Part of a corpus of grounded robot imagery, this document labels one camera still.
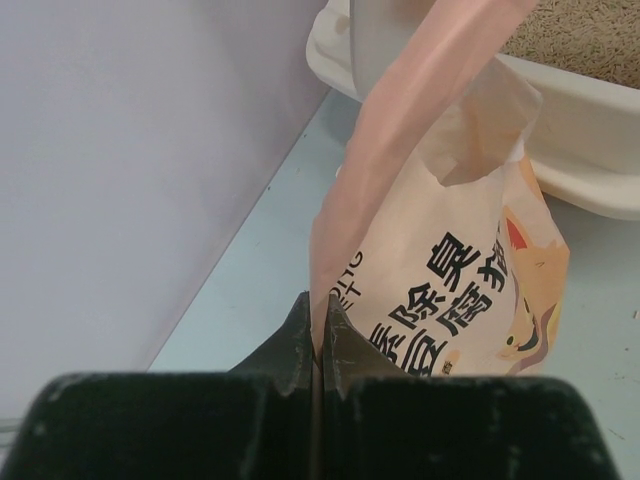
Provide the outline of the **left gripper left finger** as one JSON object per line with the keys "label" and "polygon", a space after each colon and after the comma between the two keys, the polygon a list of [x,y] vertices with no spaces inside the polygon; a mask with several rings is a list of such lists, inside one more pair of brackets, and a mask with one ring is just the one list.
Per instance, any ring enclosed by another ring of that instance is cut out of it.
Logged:
{"label": "left gripper left finger", "polygon": [[50,381],[5,479],[305,479],[312,342],[307,293],[226,372],[73,373]]}

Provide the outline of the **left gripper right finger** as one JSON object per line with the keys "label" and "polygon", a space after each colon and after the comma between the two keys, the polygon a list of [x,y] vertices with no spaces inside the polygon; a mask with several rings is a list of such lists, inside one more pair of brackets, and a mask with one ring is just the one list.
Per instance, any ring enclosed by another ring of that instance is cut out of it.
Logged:
{"label": "left gripper right finger", "polygon": [[393,365],[329,301],[323,346],[329,479],[609,479],[597,422],[549,377],[431,377]]}

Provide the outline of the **pink cat litter bag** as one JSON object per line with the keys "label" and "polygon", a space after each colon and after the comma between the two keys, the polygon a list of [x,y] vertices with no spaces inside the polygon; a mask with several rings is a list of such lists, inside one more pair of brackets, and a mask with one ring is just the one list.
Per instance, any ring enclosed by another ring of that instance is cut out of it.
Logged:
{"label": "pink cat litter bag", "polygon": [[314,220],[312,337],[331,298],[419,376],[517,375],[555,343],[569,249],[526,154],[541,95],[497,54],[531,1],[435,1],[362,100]]}

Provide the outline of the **cream orange litter box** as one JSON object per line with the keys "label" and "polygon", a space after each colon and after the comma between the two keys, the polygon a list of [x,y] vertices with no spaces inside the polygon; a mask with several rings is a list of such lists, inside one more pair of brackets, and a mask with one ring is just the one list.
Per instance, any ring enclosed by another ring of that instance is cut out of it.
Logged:
{"label": "cream orange litter box", "polygon": [[[350,2],[330,1],[307,44],[312,71],[359,100]],[[639,217],[639,5],[541,1],[500,53],[543,97],[527,150],[542,189],[592,213]]]}

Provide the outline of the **clear plastic scoop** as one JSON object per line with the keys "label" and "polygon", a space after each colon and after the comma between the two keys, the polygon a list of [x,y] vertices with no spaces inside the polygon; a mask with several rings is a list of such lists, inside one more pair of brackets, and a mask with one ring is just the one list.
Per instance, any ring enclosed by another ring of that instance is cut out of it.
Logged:
{"label": "clear plastic scoop", "polygon": [[359,100],[367,97],[434,3],[434,0],[350,2],[351,67]]}

